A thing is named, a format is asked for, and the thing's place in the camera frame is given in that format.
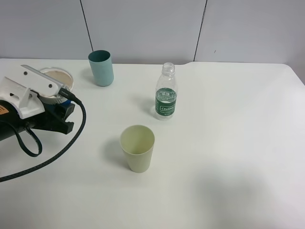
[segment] bottle label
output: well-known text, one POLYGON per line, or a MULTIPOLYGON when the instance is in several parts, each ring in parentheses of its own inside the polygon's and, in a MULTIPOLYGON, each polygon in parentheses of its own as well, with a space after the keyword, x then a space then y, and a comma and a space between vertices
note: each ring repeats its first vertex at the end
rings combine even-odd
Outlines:
POLYGON ((161 88, 156 92, 156 112, 162 116, 172 115, 175 111, 177 94, 173 89, 161 88))

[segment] round container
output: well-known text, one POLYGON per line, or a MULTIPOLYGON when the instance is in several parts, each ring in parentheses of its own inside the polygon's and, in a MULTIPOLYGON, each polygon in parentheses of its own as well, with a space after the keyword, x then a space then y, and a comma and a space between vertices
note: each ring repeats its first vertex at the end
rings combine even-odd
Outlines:
MULTIPOLYGON (((72 91, 74 81, 72 75, 68 71, 57 67, 42 68, 39 71, 55 80, 58 80, 61 83, 64 83, 67 86, 67 89, 69 91, 72 91)), ((66 98, 60 95, 45 96, 43 94, 40 94, 40 96, 41 96, 41 101, 43 101, 46 104, 61 104, 67 101, 66 98)))

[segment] plastic cup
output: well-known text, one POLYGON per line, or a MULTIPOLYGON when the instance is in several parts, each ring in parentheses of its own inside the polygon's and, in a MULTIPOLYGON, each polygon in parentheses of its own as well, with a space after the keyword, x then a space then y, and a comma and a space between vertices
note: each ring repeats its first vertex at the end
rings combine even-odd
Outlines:
POLYGON ((97 50, 88 56, 93 77, 97 85, 106 87, 113 82, 111 55, 108 51, 97 50))
POLYGON ((120 144, 133 172, 142 173, 149 168, 154 141, 151 129, 143 125, 132 125, 122 132, 120 144))

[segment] water bottle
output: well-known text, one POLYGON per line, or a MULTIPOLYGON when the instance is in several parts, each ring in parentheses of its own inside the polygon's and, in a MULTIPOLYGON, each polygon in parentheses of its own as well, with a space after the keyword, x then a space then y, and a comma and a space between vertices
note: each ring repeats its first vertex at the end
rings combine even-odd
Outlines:
POLYGON ((157 119, 168 120, 173 116, 177 91, 175 65, 173 63, 165 63, 156 86, 155 115, 157 119))

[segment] black cable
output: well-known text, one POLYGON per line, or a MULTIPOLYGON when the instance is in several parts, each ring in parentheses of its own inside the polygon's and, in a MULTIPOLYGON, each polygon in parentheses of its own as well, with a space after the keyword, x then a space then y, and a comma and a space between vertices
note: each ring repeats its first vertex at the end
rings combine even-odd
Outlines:
POLYGON ((1 123, 4 123, 4 124, 6 124, 6 125, 8 125, 8 126, 13 130, 13 132, 15 133, 15 136, 17 137, 17 141, 18 141, 18 143, 19 143, 21 149, 22 149, 27 155, 29 155, 29 156, 31 156, 31 157, 37 157, 38 155, 41 154, 41 152, 42 152, 42 144, 41 144, 41 141, 40 141, 39 138, 34 134, 34 132, 29 128, 28 125, 25 126, 25 131, 26 131, 29 135, 31 135, 31 137, 35 140, 35 142, 36 142, 36 144, 37 144, 37 146, 38 146, 38 153, 37 153, 37 154, 31 152, 31 151, 25 146, 25 144, 24 144, 22 138, 20 137, 18 131, 15 129, 15 127, 14 127, 12 124, 10 124, 10 123, 8 123, 8 122, 6 122, 6 121, 0 121, 0 122, 1 122, 1 123))
POLYGON ((74 101, 77 105, 79 105, 81 107, 82 122, 81 122, 81 126, 80 126, 79 130, 76 132, 75 136, 71 139, 71 141, 58 154, 56 154, 55 156, 53 156, 49 160, 47 160, 47 161, 45 161, 45 162, 43 162, 43 163, 41 163, 37 166, 34 166, 32 168, 23 170, 21 172, 14 173, 14 174, 11 174, 11 175, 8 175, 8 176, 5 176, 5 177, 0 177, 0 182, 24 176, 26 174, 32 173, 32 172, 34 172, 38 169, 41 169, 41 168, 47 166, 48 164, 50 164, 53 161, 55 161, 56 159, 58 159, 61 155, 63 155, 73 145, 73 143, 76 141, 76 139, 80 136, 82 130, 85 127, 85 123, 86 123, 86 117, 87 116, 86 116, 85 107, 82 104, 82 102, 78 98, 76 98, 76 96, 73 93, 69 92, 68 90, 66 90, 64 88, 61 88, 60 91, 59 91, 59 94, 62 95, 63 97, 65 97, 65 98, 71 100, 71 101, 74 101))

